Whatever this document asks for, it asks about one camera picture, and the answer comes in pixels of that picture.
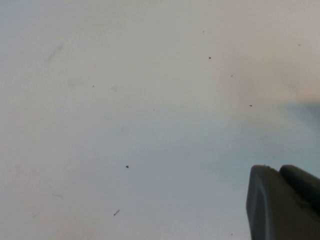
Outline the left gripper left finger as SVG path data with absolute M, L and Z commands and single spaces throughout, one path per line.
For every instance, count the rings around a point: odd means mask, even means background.
M 253 240 L 320 238 L 320 209 L 301 198 L 280 170 L 269 166 L 251 168 L 246 212 Z

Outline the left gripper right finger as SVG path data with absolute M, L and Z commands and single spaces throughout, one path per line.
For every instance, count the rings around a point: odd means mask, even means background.
M 297 194 L 314 209 L 320 208 L 320 179 L 294 166 L 283 165 L 279 173 Z

